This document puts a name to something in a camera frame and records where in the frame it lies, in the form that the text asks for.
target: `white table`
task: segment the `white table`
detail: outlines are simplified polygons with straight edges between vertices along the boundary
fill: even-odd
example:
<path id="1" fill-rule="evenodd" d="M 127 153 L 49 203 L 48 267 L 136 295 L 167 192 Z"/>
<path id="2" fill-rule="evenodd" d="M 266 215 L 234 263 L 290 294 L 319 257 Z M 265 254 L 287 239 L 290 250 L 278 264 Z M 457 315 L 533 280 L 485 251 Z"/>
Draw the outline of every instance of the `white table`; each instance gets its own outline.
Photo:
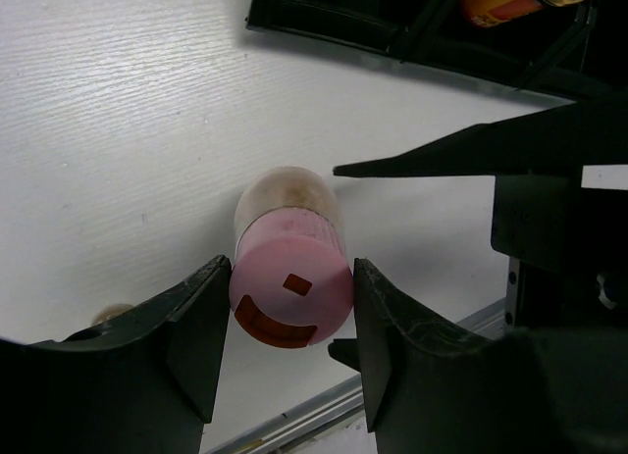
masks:
<path id="1" fill-rule="evenodd" d="M 560 102 L 278 33 L 250 0 L 0 0 L 0 334 L 63 339 L 219 253 L 256 175 L 328 177 L 351 257 L 459 320 L 503 296 L 493 179 L 331 179 Z M 340 332 L 354 333 L 349 322 Z M 231 321 L 202 452 L 352 372 Z"/>

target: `black rack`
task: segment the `black rack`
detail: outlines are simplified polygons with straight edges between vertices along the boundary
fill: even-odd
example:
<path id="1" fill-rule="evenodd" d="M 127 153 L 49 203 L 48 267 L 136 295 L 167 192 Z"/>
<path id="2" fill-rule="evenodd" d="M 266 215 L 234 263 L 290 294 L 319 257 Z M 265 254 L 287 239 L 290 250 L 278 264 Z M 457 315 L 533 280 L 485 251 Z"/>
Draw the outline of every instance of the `black rack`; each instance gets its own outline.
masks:
<path id="1" fill-rule="evenodd" d="M 590 99 L 628 86 L 628 0 L 587 0 L 475 28 L 458 0 L 252 0 L 269 28 L 520 89 Z"/>

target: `spice rack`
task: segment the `spice rack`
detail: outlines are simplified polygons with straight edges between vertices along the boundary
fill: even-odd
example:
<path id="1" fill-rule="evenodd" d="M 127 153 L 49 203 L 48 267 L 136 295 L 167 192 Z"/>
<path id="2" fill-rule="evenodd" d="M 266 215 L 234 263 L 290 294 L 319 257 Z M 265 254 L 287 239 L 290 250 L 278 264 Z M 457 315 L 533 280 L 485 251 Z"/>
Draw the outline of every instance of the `spice rack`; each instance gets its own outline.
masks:
<path id="1" fill-rule="evenodd" d="M 252 0 L 248 28 L 330 40 L 521 89 L 590 99 L 628 87 L 628 0 L 475 28 L 458 0 Z"/>

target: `orange label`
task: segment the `orange label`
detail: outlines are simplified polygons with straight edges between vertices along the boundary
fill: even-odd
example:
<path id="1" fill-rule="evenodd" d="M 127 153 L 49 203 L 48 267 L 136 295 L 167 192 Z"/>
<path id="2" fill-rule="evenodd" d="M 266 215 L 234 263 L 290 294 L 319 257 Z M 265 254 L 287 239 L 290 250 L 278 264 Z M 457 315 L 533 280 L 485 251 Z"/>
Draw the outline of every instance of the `orange label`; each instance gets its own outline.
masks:
<path id="1" fill-rule="evenodd" d="M 537 0 L 460 0 L 462 13 L 478 27 L 492 27 L 543 8 Z"/>

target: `black tray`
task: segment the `black tray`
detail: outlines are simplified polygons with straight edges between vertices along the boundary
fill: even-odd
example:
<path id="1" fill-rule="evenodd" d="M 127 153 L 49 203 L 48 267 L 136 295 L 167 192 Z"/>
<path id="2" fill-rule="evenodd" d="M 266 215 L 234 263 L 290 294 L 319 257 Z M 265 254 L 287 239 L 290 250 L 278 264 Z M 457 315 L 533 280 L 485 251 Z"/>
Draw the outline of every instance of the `black tray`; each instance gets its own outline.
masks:
<path id="1" fill-rule="evenodd" d="M 587 0 L 489 29 L 458 0 L 252 0 L 248 28 L 331 40 L 521 89 L 590 99 L 628 87 L 628 0 Z"/>

